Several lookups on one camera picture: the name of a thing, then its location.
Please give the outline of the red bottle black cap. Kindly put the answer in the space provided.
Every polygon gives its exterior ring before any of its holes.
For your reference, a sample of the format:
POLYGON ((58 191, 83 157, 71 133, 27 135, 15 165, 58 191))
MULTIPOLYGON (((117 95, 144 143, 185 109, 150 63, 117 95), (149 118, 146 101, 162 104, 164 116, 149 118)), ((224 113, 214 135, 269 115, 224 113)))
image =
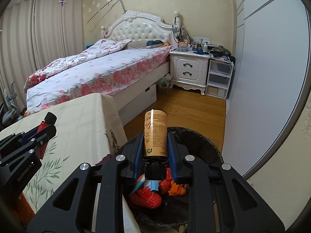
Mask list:
POLYGON ((40 123, 38 128, 38 148, 37 148, 37 155, 39 159, 43 159, 47 143, 48 141, 53 138, 56 134, 56 123, 57 117, 48 112, 44 117, 44 120, 40 123))

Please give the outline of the gold bottle black cap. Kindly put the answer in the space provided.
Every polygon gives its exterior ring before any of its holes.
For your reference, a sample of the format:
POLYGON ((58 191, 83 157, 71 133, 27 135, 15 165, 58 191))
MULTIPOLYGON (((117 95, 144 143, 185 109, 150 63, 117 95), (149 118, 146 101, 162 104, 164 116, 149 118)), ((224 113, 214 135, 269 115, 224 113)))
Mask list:
POLYGON ((167 176, 167 115, 150 110, 144 116, 144 176, 146 180, 165 180, 167 176))

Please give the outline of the teal white tube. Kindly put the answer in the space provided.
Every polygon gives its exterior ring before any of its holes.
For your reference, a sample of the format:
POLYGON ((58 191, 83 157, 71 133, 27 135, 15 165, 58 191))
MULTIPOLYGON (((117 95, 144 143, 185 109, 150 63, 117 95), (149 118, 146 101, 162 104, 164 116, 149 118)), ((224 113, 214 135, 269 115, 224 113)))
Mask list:
POLYGON ((136 192, 145 182, 145 176, 144 174, 141 175, 136 182, 135 187, 132 189, 131 194, 133 194, 134 192, 136 192))

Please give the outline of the light blue tube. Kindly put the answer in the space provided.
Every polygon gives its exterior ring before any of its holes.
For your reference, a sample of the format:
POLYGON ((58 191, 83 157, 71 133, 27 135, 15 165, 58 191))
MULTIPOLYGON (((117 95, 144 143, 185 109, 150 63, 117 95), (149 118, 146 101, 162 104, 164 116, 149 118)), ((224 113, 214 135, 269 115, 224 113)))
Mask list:
POLYGON ((147 187, 151 191, 158 191, 159 190, 159 181, 158 180, 148 180, 147 187))

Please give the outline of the black trash bin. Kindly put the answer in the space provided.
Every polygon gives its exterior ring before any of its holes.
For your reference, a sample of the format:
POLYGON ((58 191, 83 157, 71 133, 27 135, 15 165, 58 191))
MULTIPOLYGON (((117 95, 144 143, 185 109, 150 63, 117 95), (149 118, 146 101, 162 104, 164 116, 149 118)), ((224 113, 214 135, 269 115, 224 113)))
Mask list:
MULTIPOLYGON (((170 196, 160 191, 162 199, 158 208, 147 208, 135 205, 130 201, 130 188, 134 187, 134 181, 138 180, 138 175, 144 173, 142 132, 127 141, 117 152, 116 155, 125 154, 130 159, 129 168, 122 174, 126 178, 133 177, 133 180, 126 180, 128 187, 124 189, 124 195, 129 208, 138 223, 150 228, 172 228, 188 223, 189 195, 170 196)), ((224 161, 217 147, 205 136, 183 127, 168 128, 168 152, 169 160, 167 166, 170 167, 168 175, 178 184, 190 183, 192 172, 190 168, 183 164, 183 159, 190 154, 203 162, 220 166, 224 161)))

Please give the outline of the orange plastic wrapper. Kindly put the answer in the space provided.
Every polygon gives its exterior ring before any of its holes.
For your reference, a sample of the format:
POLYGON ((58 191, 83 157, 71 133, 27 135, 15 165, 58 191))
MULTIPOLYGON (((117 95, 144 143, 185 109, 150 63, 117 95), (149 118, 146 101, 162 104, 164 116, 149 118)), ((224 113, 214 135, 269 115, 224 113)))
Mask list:
POLYGON ((183 196, 187 193, 187 184, 176 184, 171 176, 170 168, 166 170, 166 179, 159 182, 159 190, 162 194, 169 196, 183 196))

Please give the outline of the grey desk chair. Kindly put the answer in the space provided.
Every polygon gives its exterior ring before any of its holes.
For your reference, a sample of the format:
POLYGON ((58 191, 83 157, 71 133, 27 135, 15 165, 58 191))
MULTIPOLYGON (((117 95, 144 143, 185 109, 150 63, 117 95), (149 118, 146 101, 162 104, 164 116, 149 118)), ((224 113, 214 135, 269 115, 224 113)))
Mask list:
POLYGON ((20 108, 17 104, 17 93, 15 92, 14 82, 10 85, 11 94, 7 89, 3 91, 3 101, 1 102, 1 125, 7 127, 15 123, 20 116, 20 108))

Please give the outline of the white under-bed box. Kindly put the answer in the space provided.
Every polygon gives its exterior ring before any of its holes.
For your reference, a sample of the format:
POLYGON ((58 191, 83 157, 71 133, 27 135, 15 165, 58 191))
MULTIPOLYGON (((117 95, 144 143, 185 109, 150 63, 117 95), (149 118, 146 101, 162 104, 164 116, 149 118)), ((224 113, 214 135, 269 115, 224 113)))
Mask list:
POLYGON ((119 110, 121 123, 125 126, 145 109, 156 102, 156 85, 153 84, 119 110))

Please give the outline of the cream floral bedsheet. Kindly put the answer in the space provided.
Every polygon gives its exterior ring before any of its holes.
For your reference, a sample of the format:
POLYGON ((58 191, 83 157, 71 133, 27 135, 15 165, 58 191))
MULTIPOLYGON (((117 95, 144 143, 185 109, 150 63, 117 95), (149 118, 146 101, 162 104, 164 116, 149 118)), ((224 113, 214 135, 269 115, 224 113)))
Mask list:
POLYGON ((42 167, 23 190, 34 212, 81 163, 93 166, 127 141, 113 98, 99 93, 27 116, 1 131, 1 138, 34 128, 48 112, 57 116, 56 135, 48 142, 42 167))

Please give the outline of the white nightstand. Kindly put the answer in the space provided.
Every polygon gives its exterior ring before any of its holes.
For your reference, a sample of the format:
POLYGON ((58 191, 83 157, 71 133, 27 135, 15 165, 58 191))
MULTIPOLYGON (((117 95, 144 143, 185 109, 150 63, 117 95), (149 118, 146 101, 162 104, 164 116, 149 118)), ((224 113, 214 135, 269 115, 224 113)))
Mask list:
POLYGON ((170 53, 171 80, 169 87, 172 88, 173 85, 176 85, 184 90, 199 90, 204 96, 207 87, 209 60, 209 55, 172 51, 170 53))

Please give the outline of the plastic drawer unit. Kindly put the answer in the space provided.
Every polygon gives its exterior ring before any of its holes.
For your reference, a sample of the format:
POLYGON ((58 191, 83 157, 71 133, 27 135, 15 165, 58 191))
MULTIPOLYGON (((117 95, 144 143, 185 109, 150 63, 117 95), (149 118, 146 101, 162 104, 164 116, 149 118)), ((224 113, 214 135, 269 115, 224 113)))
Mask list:
POLYGON ((205 94, 226 100, 234 69, 235 67, 232 62, 211 58, 208 62, 205 94))

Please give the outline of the white tufted bed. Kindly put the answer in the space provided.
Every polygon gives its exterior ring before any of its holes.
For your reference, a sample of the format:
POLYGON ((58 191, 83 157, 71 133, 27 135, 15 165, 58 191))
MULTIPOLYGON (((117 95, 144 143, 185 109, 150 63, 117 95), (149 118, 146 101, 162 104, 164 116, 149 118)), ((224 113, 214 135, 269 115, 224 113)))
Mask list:
POLYGON ((29 88, 26 115, 92 93, 112 96, 118 109, 170 72, 176 47, 172 27, 162 18, 129 10, 102 39, 131 39, 124 49, 71 67, 29 88))

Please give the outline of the beige curtain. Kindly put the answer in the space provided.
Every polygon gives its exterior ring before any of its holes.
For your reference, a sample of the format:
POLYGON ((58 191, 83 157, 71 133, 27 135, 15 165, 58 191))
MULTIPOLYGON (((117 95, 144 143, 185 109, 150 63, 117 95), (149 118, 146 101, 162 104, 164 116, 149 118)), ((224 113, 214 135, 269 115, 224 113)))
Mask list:
POLYGON ((82 0, 21 0, 1 16, 1 90, 24 108, 29 75, 83 49, 82 0))

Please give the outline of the floral quilt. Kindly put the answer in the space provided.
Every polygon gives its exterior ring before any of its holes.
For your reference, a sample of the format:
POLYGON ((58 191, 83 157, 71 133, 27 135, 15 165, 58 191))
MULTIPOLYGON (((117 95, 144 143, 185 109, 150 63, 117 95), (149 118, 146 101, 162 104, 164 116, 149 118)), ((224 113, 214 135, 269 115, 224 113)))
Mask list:
POLYGON ((24 92, 26 93, 29 88, 71 67, 118 52, 124 49, 131 42, 131 39, 125 39, 119 42, 111 39, 100 39, 91 47, 79 54, 55 59, 47 66, 32 73, 27 78, 24 85, 24 92))

